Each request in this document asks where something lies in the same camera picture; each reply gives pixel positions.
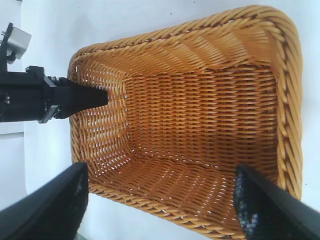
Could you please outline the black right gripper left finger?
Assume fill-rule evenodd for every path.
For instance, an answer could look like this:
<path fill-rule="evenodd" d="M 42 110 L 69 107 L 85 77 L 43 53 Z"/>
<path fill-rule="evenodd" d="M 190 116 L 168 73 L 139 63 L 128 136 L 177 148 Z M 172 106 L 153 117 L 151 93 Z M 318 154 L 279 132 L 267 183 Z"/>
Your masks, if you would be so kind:
<path fill-rule="evenodd" d="M 88 166 L 77 162 L 1 210 L 2 240 L 73 240 L 88 205 Z"/>

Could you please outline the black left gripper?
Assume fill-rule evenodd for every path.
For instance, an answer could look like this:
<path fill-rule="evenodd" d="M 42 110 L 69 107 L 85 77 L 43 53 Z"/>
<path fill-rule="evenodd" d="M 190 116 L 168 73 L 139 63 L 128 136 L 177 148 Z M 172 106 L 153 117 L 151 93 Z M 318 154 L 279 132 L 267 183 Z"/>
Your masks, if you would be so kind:
<path fill-rule="evenodd" d="M 59 87 L 59 106 L 52 88 Z M 65 77 L 46 76 L 43 67 L 29 66 L 25 72 L 0 68 L 0 121 L 2 123 L 66 119 L 82 110 L 108 104 L 103 89 L 75 83 Z"/>

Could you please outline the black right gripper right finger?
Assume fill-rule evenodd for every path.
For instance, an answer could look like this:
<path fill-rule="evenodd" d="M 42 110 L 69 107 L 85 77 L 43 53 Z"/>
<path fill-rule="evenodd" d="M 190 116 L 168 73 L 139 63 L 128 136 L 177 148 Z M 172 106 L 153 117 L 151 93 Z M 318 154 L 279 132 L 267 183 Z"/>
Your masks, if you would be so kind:
<path fill-rule="evenodd" d="M 248 240 L 318 240 L 320 214 L 248 165 L 238 165 L 233 206 Z"/>

